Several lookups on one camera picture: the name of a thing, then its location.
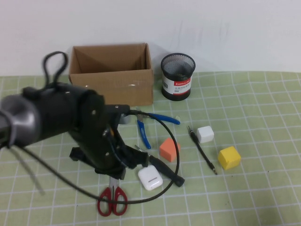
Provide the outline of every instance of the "red scissors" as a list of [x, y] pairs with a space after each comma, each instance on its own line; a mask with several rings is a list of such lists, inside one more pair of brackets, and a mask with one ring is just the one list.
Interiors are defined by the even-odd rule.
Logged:
[[[100, 198], [106, 197], [108, 200], [115, 200], [118, 201], [119, 196], [123, 197], [124, 201], [127, 202], [127, 195], [124, 193], [124, 191], [119, 187], [119, 180], [110, 177], [110, 183], [109, 187], [107, 187], [99, 196]], [[122, 211], [117, 212], [117, 205], [113, 203], [108, 203], [108, 211], [106, 213], [102, 212], [100, 209], [100, 203], [101, 201], [97, 202], [97, 209], [100, 215], [103, 217], [109, 216], [112, 211], [116, 216], [123, 215], [127, 210], [127, 204], [124, 205], [124, 208]]]

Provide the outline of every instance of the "blue handle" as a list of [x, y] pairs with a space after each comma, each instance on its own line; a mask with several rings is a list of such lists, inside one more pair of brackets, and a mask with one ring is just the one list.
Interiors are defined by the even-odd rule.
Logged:
[[149, 113], [149, 114], [152, 116], [155, 116], [157, 119], [159, 119], [161, 121], [167, 121], [167, 122], [171, 122], [176, 125], [180, 125], [180, 121], [178, 121], [177, 119], [174, 119], [172, 117], [161, 115], [161, 114], [153, 114], [153, 113]]
[[141, 137], [142, 137], [142, 140], [143, 140], [145, 146], [147, 147], [147, 149], [151, 149], [151, 145], [149, 144], [149, 141], [146, 138], [144, 123], [141, 122], [140, 120], [137, 120], [137, 123], [138, 123], [140, 134], [141, 134]]

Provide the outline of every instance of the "screw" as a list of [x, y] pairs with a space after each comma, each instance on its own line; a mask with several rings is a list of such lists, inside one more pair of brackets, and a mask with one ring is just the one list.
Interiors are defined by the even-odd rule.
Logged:
[[105, 131], [103, 132], [103, 137], [105, 137], [107, 134], [108, 134], [108, 130], [105, 130]]

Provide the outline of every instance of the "white wall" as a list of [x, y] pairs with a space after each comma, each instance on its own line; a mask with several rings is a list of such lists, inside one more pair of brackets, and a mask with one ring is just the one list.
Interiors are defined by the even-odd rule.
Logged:
[[301, 71], [300, 0], [2, 0], [0, 76], [42, 74], [74, 45], [148, 42], [196, 71]]

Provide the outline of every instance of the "blue pliers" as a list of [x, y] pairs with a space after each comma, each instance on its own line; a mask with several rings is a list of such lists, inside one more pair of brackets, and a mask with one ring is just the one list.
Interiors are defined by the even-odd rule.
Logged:
[[[167, 121], [167, 122], [171, 122], [176, 125], [180, 125], [180, 121], [178, 121], [177, 119], [174, 119], [172, 117], [161, 115], [161, 114], [153, 114], [153, 113], [149, 113], [149, 114], [156, 117], [157, 119], [159, 119], [161, 121]], [[146, 134], [145, 134], [145, 128], [144, 128], [144, 123], [143, 123], [143, 119], [145, 117], [146, 116], [138, 114], [137, 115], [137, 124], [138, 124], [138, 128], [139, 128], [139, 131], [140, 131], [140, 134], [141, 134], [141, 137], [142, 137], [142, 140], [143, 140], [145, 146], [147, 147], [147, 149], [151, 149], [151, 145], [150, 145], [149, 141], [147, 140]]]

